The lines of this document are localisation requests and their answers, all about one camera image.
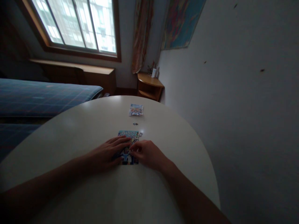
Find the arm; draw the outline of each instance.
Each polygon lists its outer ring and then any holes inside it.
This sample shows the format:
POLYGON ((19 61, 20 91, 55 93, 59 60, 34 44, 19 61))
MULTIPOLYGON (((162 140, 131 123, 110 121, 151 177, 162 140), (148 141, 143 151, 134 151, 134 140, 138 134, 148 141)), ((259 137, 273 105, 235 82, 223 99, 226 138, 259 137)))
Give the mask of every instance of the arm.
POLYGON ((230 223, 225 215, 189 181, 151 141, 136 142, 131 146, 131 155, 161 172, 182 211, 187 223, 230 223))
POLYGON ((64 165, 33 178, 1 194, 5 215, 15 222, 24 222, 37 214, 43 206, 63 188, 91 174, 108 171, 122 158, 111 162, 112 156, 129 146, 130 138, 115 137, 91 152, 64 165))

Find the window pane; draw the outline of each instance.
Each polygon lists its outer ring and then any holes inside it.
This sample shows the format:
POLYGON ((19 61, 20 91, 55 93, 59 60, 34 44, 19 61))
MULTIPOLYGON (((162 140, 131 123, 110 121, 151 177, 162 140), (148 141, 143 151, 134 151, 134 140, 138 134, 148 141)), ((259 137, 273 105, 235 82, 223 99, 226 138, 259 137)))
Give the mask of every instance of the window pane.
POLYGON ((48 0, 65 44, 85 47, 72 0, 48 0))
POLYGON ((75 0, 77 5, 77 13, 82 28, 84 40, 87 48, 97 49, 96 41, 93 34, 93 25, 90 20, 87 0, 75 0))
POLYGON ((112 0, 90 0, 99 50, 116 53, 112 0))
POLYGON ((62 39, 45 0, 32 0, 32 2, 38 12, 38 15, 40 16, 41 21, 44 24, 45 29, 47 30, 51 41, 62 44, 62 39))

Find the mattress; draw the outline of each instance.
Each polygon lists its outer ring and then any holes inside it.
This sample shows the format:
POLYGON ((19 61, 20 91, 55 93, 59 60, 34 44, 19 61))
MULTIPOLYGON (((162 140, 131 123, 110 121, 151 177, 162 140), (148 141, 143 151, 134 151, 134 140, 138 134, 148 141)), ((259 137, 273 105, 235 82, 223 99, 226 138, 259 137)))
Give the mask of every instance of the mattress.
POLYGON ((54 117, 90 101, 100 86, 0 79, 0 117, 54 117))
POLYGON ((40 126, 38 124, 0 124, 0 162, 40 126))

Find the finger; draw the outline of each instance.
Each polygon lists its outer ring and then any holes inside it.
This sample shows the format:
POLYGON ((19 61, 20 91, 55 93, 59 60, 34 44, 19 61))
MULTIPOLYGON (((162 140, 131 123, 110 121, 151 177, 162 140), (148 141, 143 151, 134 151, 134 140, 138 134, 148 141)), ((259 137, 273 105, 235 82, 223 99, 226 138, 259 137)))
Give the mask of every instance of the finger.
POLYGON ((139 152, 130 152, 130 155, 134 156, 138 160, 142 160, 143 159, 143 155, 141 153, 139 153, 139 152))
POLYGON ((141 142, 135 142, 135 144, 133 144, 130 148, 129 148, 129 150, 130 151, 137 151, 139 148, 142 148, 142 146, 143 146, 143 142, 141 141, 141 142))
POLYGON ((112 146, 117 146, 117 145, 119 145, 119 144, 121 144, 121 143, 124 143, 124 142, 127 142, 127 141, 129 141, 129 140, 131 140, 131 138, 120 138, 120 139, 117 139, 117 140, 112 144, 112 146))
POLYGON ((107 163, 107 165, 106 165, 106 169, 107 169, 107 170, 112 169, 113 167, 119 165, 121 161, 122 161, 122 158, 119 157, 119 158, 117 158, 116 160, 107 163))
POLYGON ((117 146, 114 146, 112 149, 111 149, 111 152, 112 153, 116 153, 118 151, 120 151, 121 149, 123 149, 124 147, 128 147, 131 145, 131 142, 125 142, 125 143, 121 143, 117 146))
POLYGON ((117 139, 125 138, 125 137, 126 137, 125 135, 117 136, 117 137, 114 137, 114 138, 109 139, 106 143, 113 143, 113 142, 115 142, 117 139))

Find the wooden window frame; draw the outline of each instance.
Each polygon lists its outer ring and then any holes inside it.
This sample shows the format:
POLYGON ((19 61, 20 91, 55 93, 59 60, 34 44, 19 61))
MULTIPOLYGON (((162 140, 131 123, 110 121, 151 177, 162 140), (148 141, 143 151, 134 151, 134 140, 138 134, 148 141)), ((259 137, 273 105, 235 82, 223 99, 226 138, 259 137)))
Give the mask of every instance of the wooden window frame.
POLYGON ((119 29, 118 0, 112 0, 117 56, 95 53, 95 52, 89 53, 89 52, 81 51, 82 49, 80 49, 79 47, 72 47, 72 49, 65 49, 59 46, 55 46, 55 43, 50 45, 51 41, 49 35, 47 34, 43 23, 40 21, 39 16, 35 13, 34 9, 32 9, 29 0, 16 0, 16 2, 44 51, 57 53, 57 54, 67 54, 67 55, 85 57, 85 58, 94 58, 94 59, 100 59, 106 61, 121 62, 121 40, 120 40, 120 29, 119 29))

